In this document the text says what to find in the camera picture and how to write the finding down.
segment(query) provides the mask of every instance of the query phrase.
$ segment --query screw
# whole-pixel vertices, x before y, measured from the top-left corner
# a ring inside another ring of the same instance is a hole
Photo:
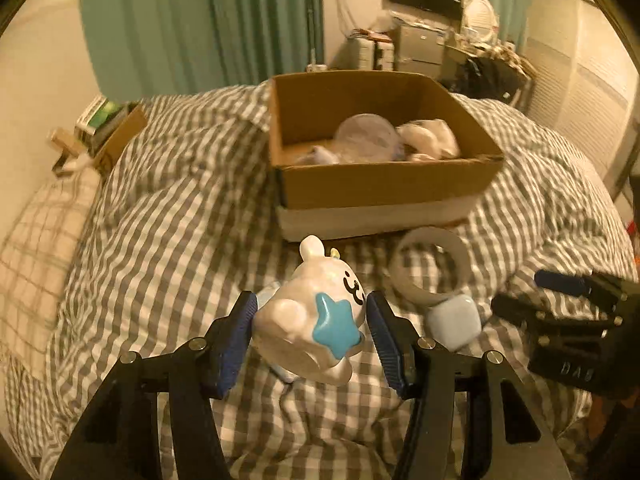
[[[494,365],[499,365],[504,360],[504,357],[502,356],[502,354],[500,352],[498,352],[497,350],[491,350],[486,355],[486,358],[490,362],[492,362]]]
[[[137,358],[138,358],[138,354],[129,350],[128,352],[124,352],[124,354],[120,356],[120,362],[124,365],[130,365]]]
[[[207,347],[207,340],[203,337],[194,337],[189,341],[189,348],[194,352],[204,350]]]
[[[436,342],[430,337],[421,337],[418,339],[418,346],[425,350],[431,350],[436,348]]]

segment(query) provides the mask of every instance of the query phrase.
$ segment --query pillow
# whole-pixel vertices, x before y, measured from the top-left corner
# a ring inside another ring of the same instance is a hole
[[[0,249],[0,344],[40,380],[68,270],[99,187],[93,168],[48,181]]]

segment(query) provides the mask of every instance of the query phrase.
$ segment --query gray and white checkered bedding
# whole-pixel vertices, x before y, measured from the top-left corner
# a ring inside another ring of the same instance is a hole
[[[118,355],[170,352],[224,316],[243,289],[284,280],[300,262],[278,233],[268,175],[267,84],[145,104],[148,127],[126,148],[98,199],[48,346],[46,378],[10,357],[7,397],[16,453],[48,478],[63,444]],[[492,101],[458,97],[506,153],[504,169],[469,222],[455,228],[470,251],[466,292],[485,323],[465,349],[503,352],[542,407],[573,468],[590,397],[532,376],[516,329],[490,318],[499,289],[531,294],[539,268],[593,267],[634,276],[630,243],[593,167],[558,134]],[[385,292],[396,312],[424,331],[420,310],[390,286],[386,266],[397,235],[340,247],[367,290]],[[450,282],[442,256],[406,258],[423,286]],[[554,313],[592,317],[577,300],[545,293]],[[238,383],[213,409],[235,478],[389,478],[410,414],[386,385],[367,332],[339,388],[283,384],[250,349]],[[458,403],[464,409],[463,399]],[[159,403],[162,466],[175,478],[168,405]],[[450,474],[460,468],[462,428],[454,422]]]

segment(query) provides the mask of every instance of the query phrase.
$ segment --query small cardboard box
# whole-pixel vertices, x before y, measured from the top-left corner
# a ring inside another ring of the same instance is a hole
[[[133,137],[139,134],[145,126],[145,113],[142,111],[142,106],[136,104],[135,108],[124,118],[111,134],[111,137],[107,139],[95,155],[94,168],[98,170],[103,177],[108,176],[120,158],[125,146]]]
[[[284,237],[347,238],[460,222],[502,167],[504,155],[438,83],[419,74],[334,71],[276,76],[271,88],[270,159]],[[443,119],[461,158],[296,166],[312,146],[331,148],[340,123],[377,114],[399,126]]]

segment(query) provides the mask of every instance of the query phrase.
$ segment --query black bag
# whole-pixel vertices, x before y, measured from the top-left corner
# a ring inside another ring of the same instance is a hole
[[[524,83],[522,74],[501,59],[470,57],[458,68],[449,90],[472,99],[496,99],[510,104]]]

